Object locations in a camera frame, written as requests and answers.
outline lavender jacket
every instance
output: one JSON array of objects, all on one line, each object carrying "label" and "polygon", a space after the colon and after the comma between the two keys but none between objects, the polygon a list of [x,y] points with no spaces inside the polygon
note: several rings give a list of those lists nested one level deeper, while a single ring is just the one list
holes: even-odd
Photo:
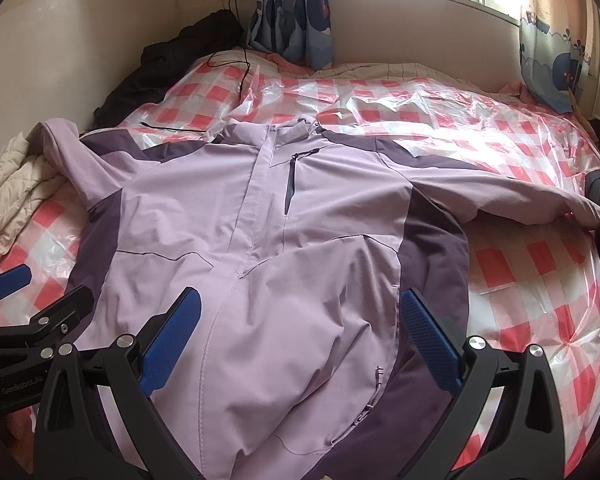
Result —
[{"label": "lavender jacket", "polygon": [[64,120],[34,133],[90,210],[69,282],[97,301],[79,348],[200,292],[202,318],[153,400],[208,480],[394,478],[450,400],[396,321],[400,291],[465,331],[459,224],[479,210],[600,222],[581,196],[308,120],[233,121],[221,142],[147,150],[126,130],[80,142]]}]

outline black zipper pull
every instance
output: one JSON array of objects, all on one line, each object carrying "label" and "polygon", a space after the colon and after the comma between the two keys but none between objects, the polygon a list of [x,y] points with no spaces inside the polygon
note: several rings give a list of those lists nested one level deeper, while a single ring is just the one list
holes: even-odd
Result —
[{"label": "black zipper pull", "polygon": [[285,215],[289,213],[291,198],[296,192],[296,160],[303,158],[304,156],[315,155],[315,153],[318,153],[319,151],[320,148],[314,148],[308,152],[294,153],[291,155],[291,161],[289,163],[289,178],[286,181]]}]

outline blue textured pad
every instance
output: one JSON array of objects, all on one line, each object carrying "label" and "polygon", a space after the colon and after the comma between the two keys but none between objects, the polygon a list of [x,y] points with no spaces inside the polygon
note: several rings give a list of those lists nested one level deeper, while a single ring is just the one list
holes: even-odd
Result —
[{"label": "blue textured pad", "polygon": [[142,358],[140,387],[149,397],[167,383],[180,354],[200,321],[202,300],[194,288],[182,298]]},{"label": "blue textured pad", "polygon": [[411,289],[400,297],[400,320],[438,387],[453,396],[458,393],[462,388],[460,356]]},{"label": "blue textured pad", "polygon": [[29,285],[30,281],[31,271],[25,264],[3,272],[0,274],[0,300]]}]

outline curtain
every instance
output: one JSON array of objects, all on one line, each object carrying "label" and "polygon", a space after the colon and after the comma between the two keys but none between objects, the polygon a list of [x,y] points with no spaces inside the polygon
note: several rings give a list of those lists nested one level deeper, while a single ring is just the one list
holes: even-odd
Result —
[{"label": "curtain", "polygon": [[247,44],[314,70],[330,68],[329,0],[256,0]]},{"label": "curtain", "polygon": [[558,113],[571,111],[589,71],[592,0],[523,0],[520,66],[531,94]]}]

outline bed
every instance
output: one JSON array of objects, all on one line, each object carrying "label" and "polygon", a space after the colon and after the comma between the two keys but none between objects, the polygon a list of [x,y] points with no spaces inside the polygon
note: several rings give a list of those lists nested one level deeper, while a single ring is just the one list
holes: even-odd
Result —
[{"label": "bed", "polygon": [[[244,56],[250,69],[240,96]],[[236,63],[216,66],[229,61]],[[143,105],[121,126],[148,148],[212,140],[231,118],[284,123],[311,116],[334,132],[390,136],[414,155],[445,155],[579,194],[586,174],[600,169],[600,154],[575,119],[520,100],[514,89],[487,94],[417,64],[345,65],[309,74],[275,61],[242,50],[217,54],[211,63],[200,59],[163,102]],[[32,270],[31,284],[0,302],[0,325],[26,322],[62,296],[86,218],[68,184],[40,206],[0,262],[0,271],[21,263]],[[522,226],[483,216],[464,227],[468,333],[506,350],[522,351],[531,342],[545,348],[569,473],[600,415],[600,260],[593,236],[569,217]],[[458,466],[477,456],[497,402],[495,391]]]}]

